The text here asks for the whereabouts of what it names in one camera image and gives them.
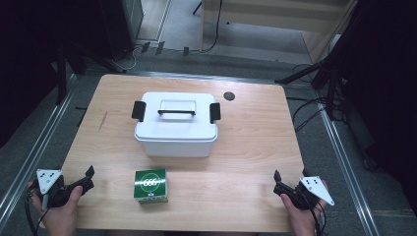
box lid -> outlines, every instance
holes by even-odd
[[[144,114],[136,125],[139,141],[213,141],[217,126],[212,118],[215,98],[207,93],[146,92],[141,107]]]

aluminum rail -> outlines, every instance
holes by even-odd
[[[355,173],[349,161],[348,154],[343,147],[343,143],[341,142],[337,129],[334,126],[334,123],[328,118],[326,111],[324,110],[321,113],[326,129],[328,131],[328,136],[330,138],[331,144],[333,145],[341,171],[343,173],[353,203],[358,212],[359,218],[362,222],[364,231],[368,236],[378,236],[380,235],[378,226],[375,222],[371,209],[369,208],[365,195],[358,183],[358,180],[356,179]]]
[[[67,109],[67,106],[72,98],[76,83],[77,78],[73,74],[68,82],[69,91],[67,96],[62,101],[62,103],[57,105],[52,111],[52,114],[46,122],[46,125],[43,127],[42,132],[31,148],[28,157],[16,175],[15,180],[12,182],[11,187],[4,195],[0,203],[0,234],[5,228],[6,223],[13,212],[13,209],[21,198],[21,195],[25,190],[32,173],[35,171],[46,146],[48,145],[56,127],[58,126],[65,110]]]

gray floor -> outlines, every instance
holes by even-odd
[[[275,31],[270,34],[273,35],[271,38],[276,38],[276,40],[259,43],[259,39],[255,38],[254,43],[251,43],[251,37],[245,35],[245,33],[250,33],[254,29],[236,34],[242,35],[241,38],[226,37],[225,30],[235,29],[234,26],[230,25],[224,25],[221,28],[219,44],[211,54],[191,54],[188,57],[183,57],[181,50],[184,46],[198,48],[196,40],[198,40],[200,26],[199,12],[196,16],[192,15],[198,3],[197,0],[172,0],[160,40],[165,41],[165,48],[174,50],[163,50],[161,55],[155,55],[155,48],[150,48],[147,53],[140,53],[140,50],[135,51],[137,63],[128,71],[128,74],[166,76],[166,74],[161,73],[171,73],[170,76],[180,77],[180,74],[186,74],[195,78],[207,78],[209,76],[209,78],[217,80],[273,84],[274,79],[291,75],[295,65],[310,63],[301,34],[297,31],[279,29],[278,31],[282,33],[281,36],[275,35]],[[188,28],[188,30],[180,29],[181,26],[190,25],[193,25],[193,27]],[[238,26],[237,28],[244,30],[244,27]],[[259,30],[264,35],[269,35],[268,29],[262,28]],[[227,43],[224,44],[233,46],[224,46],[222,43],[225,41]],[[261,56],[263,60],[260,60],[259,55],[253,53],[254,45],[258,45],[255,51],[261,50],[260,55],[265,55]],[[134,65],[134,58],[127,57],[118,64],[131,67]],[[88,60],[88,65],[89,69],[86,74],[77,78],[72,99],[41,156],[37,165],[39,167],[53,168],[62,165],[77,133],[77,124],[83,116],[83,111],[75,109],[75,107],[89,106],[89,101],[100,77],[108,73],[90,60]],[[287,97],[316,97],[309,84],[300,81],[285,87],[285,92]],[[56,90],[39,104],[12,140],[0,149],[3,170],[0,196],[7,192],[14,177],[18,174],[31,147],[55,108],[55,98]],[[292,113],[303,103],[302,101],[288,100]],[[297,115],[294,126],[301,124],[317,110],[317,105],[309,105],[302,109]],[[359,188],[363,191],[372,216],[376,221],[379,235],[417,235],[417,219],[402,195],[398,183],[385,173],[372,173],[365,170],[361,152],[350,134],[348,125],[343,122],[334,122],[333,125],[337,128],[349,164],[359,183]],[[297,133],[297,139],[305,166],[311,172],[327,180],[330,193],[335,200],[335,206],[329,206],[326,210],[328,216],[326,232],[328,235],[366,235],[366,230],[363,228],[357,206],[351,195],[352,190],[349,189],[344,172],[340,167],[324,119],[321,116],[315,117],[304,129]],[[41,235],[45,235],[44,230],[40,230],[40,232]],[[30,234],[23,210],[23,201],[17,202],[1,234]],[[103,231],[80,230],[79,235],[103,235]],[[288,234],[271,233],[270,235]]]

human hand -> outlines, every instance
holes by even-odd
[[[328,188],[325,181],[323,181],[323,184],[326,188]],[[316,221],[312,215],[312,212],[308,209],[301,210],[295,207],[291,202],[291,199],[285,194],[281,194],[281,199],[288,211],[289,220],[294,236],[314,236]],[[320,199],[319,204],[317,204],[313,209],[317,219],[320,219],[321,210],[322,208],[324,209],[326,205],[327,203]]]
[[[83,187],[77,186],[74,188],[73,192],[71,192],[70,199],[64,206],[49,209],[42,219],[42,223],[48,230],[50,236],[76,235],[78,202],[82,193]],[[33,192],[31,202],[34,208],[36,208],[39,216],[43,216],[45,212],[42,212],[39,196],[37,196],[35,192]]]

black handle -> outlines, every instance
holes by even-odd
[[[196,115],[195,111],[185,111],[185,110],[158,110],[157,113],[159,115],[163,115],[165,113],[177,113],[177,114],[191,114]]]

